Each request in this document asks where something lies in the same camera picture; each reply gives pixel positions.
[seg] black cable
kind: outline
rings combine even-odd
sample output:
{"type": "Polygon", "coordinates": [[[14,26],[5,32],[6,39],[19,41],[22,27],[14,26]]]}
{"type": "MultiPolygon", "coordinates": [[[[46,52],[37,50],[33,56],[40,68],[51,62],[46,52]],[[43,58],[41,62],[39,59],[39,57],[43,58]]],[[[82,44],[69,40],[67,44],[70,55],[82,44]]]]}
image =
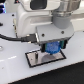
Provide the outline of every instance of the black cable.
{"type": "Polygon", "coordinates": [[[11,38],[11,37],[7,37],[1,34],[0,34],[0,38],[8,40],[8,41],[21,41],[21,38],[11,38]]]}
{"type": "Polygon", "coordinates": [[[4,3],[6,0],[0,0],[0,3],[4,3]]]}
{"type": "Polygon", "coordinates": [[[20,41],[20,42],[31,42],[31,43],[37,42],[37,38],[35,34],[30,34],[26,37],[21,37],[21,38],[12,38],[12,37],[7,37],[0,34],[0,38],[8,40],[8,41],[20,41]]]}

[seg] black mat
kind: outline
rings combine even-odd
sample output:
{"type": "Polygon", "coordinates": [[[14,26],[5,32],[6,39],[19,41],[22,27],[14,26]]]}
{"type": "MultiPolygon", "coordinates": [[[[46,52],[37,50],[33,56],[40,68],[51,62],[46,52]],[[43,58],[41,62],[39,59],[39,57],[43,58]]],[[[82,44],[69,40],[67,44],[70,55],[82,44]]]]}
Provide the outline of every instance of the black mat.
{"type": "Polygon", "coordinates": [[[84,84],[84,62],[40,74],[12,84],[84,84]]]}

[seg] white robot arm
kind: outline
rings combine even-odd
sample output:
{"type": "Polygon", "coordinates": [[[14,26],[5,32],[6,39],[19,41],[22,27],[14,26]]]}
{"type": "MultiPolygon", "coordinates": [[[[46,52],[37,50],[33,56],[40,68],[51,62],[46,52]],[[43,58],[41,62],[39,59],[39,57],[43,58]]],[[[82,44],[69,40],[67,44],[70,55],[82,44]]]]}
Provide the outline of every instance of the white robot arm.
{"type": "Polygon", "coordinates": [[[74,34],[70,16],[79,8],[81,0],[20,1],[21,5],[16,13],[18,37],[36,33],[38,43],[45,43],[69,39],[74,34]]]}
{"type": "Polygon", "coordinates": [[[82,14],[84,13],[84,0],[81,0],[80,7],[73,14],[82,14]]]}
{"type": "Polygon", "coordinates": [[[6,0],[5,1],[6,13],[15,13],[19,4],[20,4],[19,0],[6,0]]]}

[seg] table surface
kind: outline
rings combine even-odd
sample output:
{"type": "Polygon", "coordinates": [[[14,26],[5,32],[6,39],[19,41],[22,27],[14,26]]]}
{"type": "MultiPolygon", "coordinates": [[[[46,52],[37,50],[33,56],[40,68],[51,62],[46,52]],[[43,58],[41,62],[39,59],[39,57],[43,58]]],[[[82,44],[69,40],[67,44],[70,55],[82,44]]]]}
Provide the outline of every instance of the table surface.
{"type": "MultiPolygon", "coordinates": [[[[0,34],[15,37],[12,14],[0,15],[0,34]]],[[[55,70],[64,66],[84,61],[84,32],[76,32],[63,50],[67,59],[29,68],[25,53],[39,49],[39,46],[28,43],[10,42],[0,39],[0,84],[11,83],[37,74],[55,70]]]]}

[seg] blue object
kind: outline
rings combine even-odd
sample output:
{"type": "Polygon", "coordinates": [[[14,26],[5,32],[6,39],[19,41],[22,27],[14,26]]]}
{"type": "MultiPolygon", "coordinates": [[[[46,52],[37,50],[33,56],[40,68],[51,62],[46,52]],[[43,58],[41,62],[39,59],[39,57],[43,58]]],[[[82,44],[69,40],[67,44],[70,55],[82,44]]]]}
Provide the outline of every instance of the blue object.
{"type": "Polygon", "coordinates": [[[5,3],[4,3],[4,12],[6,13],[6,7],[5,7],[5,3]]]}
{"type": "Polygon", "coordinates": [[[51,42],[47,43],[45,47],[45,52],[50,54],[55,54],[60,51],[60,43],[59,42],[51,42]]]}

